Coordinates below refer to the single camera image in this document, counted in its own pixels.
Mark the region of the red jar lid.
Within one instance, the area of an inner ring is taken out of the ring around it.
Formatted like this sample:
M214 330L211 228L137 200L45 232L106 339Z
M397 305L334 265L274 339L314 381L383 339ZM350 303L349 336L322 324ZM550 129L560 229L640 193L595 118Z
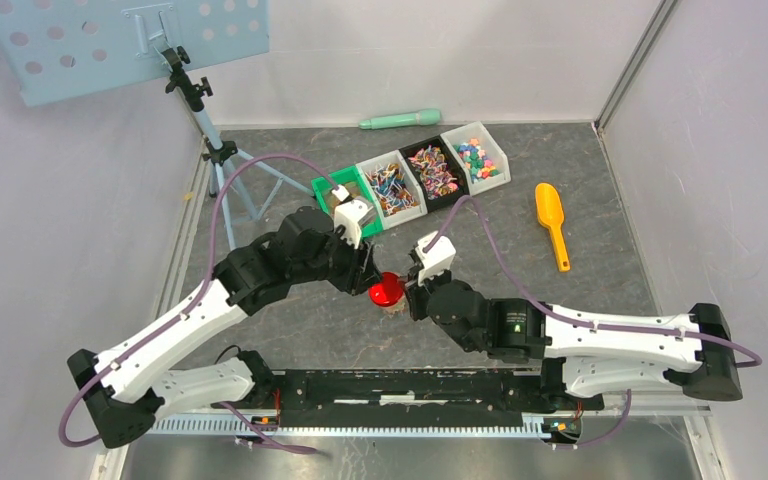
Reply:
M383 272L380 281L369 288L368 296L378 307L397 306L404 298L401 277L393 272Z

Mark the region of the clear plastic jar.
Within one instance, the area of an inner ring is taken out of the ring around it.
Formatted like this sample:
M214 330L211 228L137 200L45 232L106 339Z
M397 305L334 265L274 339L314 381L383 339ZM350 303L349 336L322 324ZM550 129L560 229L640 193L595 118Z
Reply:
M388 315L400 315L409 311L408 304L404 301L383 308Z

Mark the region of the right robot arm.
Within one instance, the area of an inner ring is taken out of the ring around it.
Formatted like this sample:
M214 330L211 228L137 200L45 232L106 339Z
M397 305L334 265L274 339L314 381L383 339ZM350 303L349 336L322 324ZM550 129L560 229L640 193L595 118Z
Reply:
M540 400L629 389L679 390L705 401L743 397L731 332L719 306L674 316L595 314L522 298L487 298L449 271L403 286L410 316L430 319L466 352L505 363L541 363Z

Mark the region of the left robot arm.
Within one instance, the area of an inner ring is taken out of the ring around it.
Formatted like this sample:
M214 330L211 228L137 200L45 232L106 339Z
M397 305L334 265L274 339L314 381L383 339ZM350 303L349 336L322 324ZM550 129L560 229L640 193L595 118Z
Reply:
M275 232L232 250L167 313L100 353L80 349L67 361L83 402L109 449L127 445L171 415L244 401L266 405L274 381L244 357L178 370L176 364L222 331L285 299L295 285L327 281L358 295L380 272L362 227L374 210L364 200L332 214L303 207Z

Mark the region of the yellow plastic scoop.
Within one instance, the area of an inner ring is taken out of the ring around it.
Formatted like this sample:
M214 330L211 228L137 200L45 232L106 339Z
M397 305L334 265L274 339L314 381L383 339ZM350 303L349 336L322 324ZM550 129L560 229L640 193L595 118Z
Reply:
M571 265L562 230L565 216L560 195L553 185L542 182L535 187L535 201L538 222L548 232L557 268L568 272Z

